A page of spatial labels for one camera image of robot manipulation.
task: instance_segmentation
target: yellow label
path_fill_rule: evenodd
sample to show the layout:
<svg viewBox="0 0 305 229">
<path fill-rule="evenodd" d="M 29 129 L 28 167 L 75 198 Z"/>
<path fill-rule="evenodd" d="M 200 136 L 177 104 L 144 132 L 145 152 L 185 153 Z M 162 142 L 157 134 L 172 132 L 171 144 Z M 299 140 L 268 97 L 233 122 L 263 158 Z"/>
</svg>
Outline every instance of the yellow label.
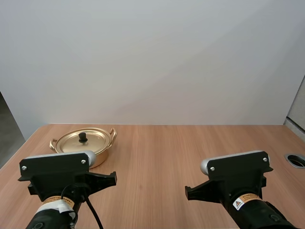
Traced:
<svg viewBox="0 0 305 229">
<path fill-rule="evenodd" d="M 256 194 L 252 194 L 252 193 L 248 193 L 248 194 L 243 194 L 241 195 L 239 198 L 237 198 L 234 202 L 233 202 L 233 206 L 236 208 L 236 210 L 239 211 L 239 209 L 246 203 L 249 202 L 251 200 L 261 200 Z"/>
<path fill-rule="evenodd" d="M 45 199 L 45 201 L 42 203 L 43 205 L 44 204 L 47 204 L 47 203 L 50 203 L 50 202 L 53 202 L 53 201 L 56 201 L 56 200 L 60 200 L 61 197 L 60 196 L 53 196 L 53 197 L 49 197 L 47 199 Z M 74 206 L 74 202 L 72 200 L 70 200 L 69 198 L 66 198 L 66 197 L 63 197 L 62 198 L 71 208 L 73 208 Z"/>
<path fill-rule="evenodd" d="M 239 197 L 242 202 L 246 203 L 246 202 L 249 202 L 251 200 L 255 200 L 255 199 L 258 199 L 258 200 L 262 200 L 259 198 L 259 196 L 257 196 L 256 194 L 252 194 L 252 193 L 248 193 L 248 194 L 243 194 Z"/>
</svg>

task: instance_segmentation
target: pot handle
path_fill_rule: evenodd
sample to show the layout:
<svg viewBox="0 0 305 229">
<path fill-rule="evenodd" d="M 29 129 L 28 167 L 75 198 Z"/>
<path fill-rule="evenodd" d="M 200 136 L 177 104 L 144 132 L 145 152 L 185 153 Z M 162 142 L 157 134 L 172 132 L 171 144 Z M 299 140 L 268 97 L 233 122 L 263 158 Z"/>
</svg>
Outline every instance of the pot handle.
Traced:
<svg viewBox="0 0 305 229">
<path fill-rule="evenodd" d="M 56 143 L 56 142 L 57 142 L 57 140 L 54 139 L 54 138 L 50 141 L 50 149 L 53 150 L 54 152 L 56 152 L 56 150 L 55 150 L 55 147 L 54 147 L 53 143 Z"/>
<path fill-rule="evenodd" d="M 117 136 L 116 130 L 114 128 L 111 128 L 111 130 L 110 130 L 110 135 L 112 135 L 112 134 L 113 134 L 113 136 L 111 138 L 111 144 L 108 148 L 110 148 L 113 145 L 113 143 L 116 139 L 116 136 Z"/>
</svg>

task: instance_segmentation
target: pot lid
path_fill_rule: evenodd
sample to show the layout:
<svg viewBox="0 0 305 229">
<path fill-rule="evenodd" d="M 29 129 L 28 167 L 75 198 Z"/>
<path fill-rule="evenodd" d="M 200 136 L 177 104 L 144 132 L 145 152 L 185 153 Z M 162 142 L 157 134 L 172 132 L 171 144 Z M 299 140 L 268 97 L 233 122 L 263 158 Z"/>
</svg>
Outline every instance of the pot lid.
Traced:
<svg viewBox="0 0 305 229">
<path fill-rule="evenodd" d="M 111 144 L 110 134 L 98 128 L 84 128 L 69 132 L 56 143 L 55 150 L 59 153 L 91 150 L 99 153 Z"/>
</svg>

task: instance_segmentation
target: white tape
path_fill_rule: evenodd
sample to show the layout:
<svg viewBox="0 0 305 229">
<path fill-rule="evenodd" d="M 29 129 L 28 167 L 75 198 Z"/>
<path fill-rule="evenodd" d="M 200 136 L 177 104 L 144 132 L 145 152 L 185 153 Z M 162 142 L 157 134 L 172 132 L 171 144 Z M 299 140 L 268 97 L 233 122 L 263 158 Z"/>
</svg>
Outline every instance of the white tape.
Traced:
<svg viewBox="0 0 305 229">
<path fill-rule="evenodd" d="M 63 213 L 66 211 L 74 211 L 73 208 L 71 208 L 69 204 L 67 204 L 63 199 L 59 199 L 42 205 L 40 208 L 38 208 L 36 213 L 48 209 L 58 210 L 59 213 Z M 71 212 L 69 213 L 69 215 L 72 217 L 72 219 L 75 218 L 75 212 Z"/>
</svg>

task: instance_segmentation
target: aluminum pot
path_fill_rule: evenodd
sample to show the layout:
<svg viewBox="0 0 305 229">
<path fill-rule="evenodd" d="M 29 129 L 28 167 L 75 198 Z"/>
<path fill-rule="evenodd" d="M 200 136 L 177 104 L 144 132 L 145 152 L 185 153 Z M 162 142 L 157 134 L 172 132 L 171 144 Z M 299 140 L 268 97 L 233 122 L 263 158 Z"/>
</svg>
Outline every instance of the aluminum pot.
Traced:
<svg viewBox="0 0 305 229">
<path fill-rule="evenodd" d="M 56 153 L 67 153 L 91 150 L 96 155 L 94 168 L 103 163 L 113 145 L 117 133 L 114 128 L 110 132 L 98 128 L 84 128 L 69 132 L 59 138 L 50 141 L 50 149 Z"/>
</svg>

